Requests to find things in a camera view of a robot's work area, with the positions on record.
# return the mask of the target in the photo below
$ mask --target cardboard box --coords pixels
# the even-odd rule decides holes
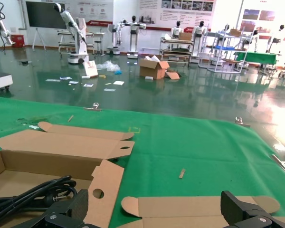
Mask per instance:
[[[47,132],[24,130],[0,138],[0,197],[19,195],[57,176],[71,175],[78,179],[78,190],[89,192],[85,223],[108,227],[124,169],[106,159],[130,155],[134,142],[122,140],[133,134],[46,122],[39,126]],[[95,190],[104,197],[96,198]],[[20,216],[1,227],[35,216]]]
[[[268,213],[280,209],[273,198],[260,196],[237,197],[239,200],[258,204]],[[222,228],[228,226],[220,211],[220,197],[126,197],[123,209],[141,220],[121,228]]]
[[[192,40],[192,33],[180,32],[179,40]]]
[[[235,36],[235,37],[240,37],[242,34],[242,32],[240,30],[237,29],[231,29],[230,30],[230,35]]]
[[[165,70],[169,68],[167,61],[151,61],[146,59],[139,60],[140,71],[139,75],[142,77],[153,77],[154,79],[162,79],[165,77]]]

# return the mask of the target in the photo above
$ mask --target plastic bag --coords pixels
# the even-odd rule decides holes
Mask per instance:
[[[120,67],[117,64],[113,64],[111,61],[105,61],[103,64],[96,65],[97,70],[106,69],[107,71],[116,72],[120,70]]]

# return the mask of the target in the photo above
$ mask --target cardboard flap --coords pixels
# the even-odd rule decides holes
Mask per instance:
[[[123,133],[123,132],[105,131],[105,130],[98,130],[92,128],[84,128],[84,127],[64,126],[64,125],[51,124],[48,122],[39,122],[38,126],[43,131],[49,133],[87,136],[87,137],[102,138],[102,139],[127,140],[131,139],[134,136],[134,133]]]
[[[155,69],[157,67],[157,64],[159,64],[159,62],[151,61],[151,60],[145,60],[145,59],[141,59],[138,62],[139,66],[151,68],[151,69]]]
[[[158,64],[161,66],[162,69],[167,69],[170,67],[167,61],[161,61]]]
[[[131,196],[123,198],[122,207],[127,213],[140,217],[138,211],[138,198]]]
[[[119,158],[130,155],[134,147],[135,142],[132,141],[119,141],[115,149],[107,157],[107,159]]]
[[[89,208],[85,223],[101,228],[109,227],[124,169],[107,160],[96,167],[88,188]]]

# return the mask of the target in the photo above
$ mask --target green tablecloth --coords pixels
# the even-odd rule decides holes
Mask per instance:
[[[245,53],[238,53],[237,61],[243,60]],[[276,64],[276,54],[247,52],[246,62]]]
[[[269,157],[273,151],[251,129],[210,121],[126,111],[84,111],[80,107],[0,98],[0,137],[49,121],[104,130],[134,131],[110,227],[137,220],[121,208],[126,196],[268,195],[285,216],[285,173]],[[179,179],[186,169],[183,179]]]

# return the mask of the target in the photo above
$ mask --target hole in cardboard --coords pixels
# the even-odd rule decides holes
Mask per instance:
[[[101,189],[95,189],[93,191],[93,196],[97,199],[102,199],[105,196],[105,194]]]

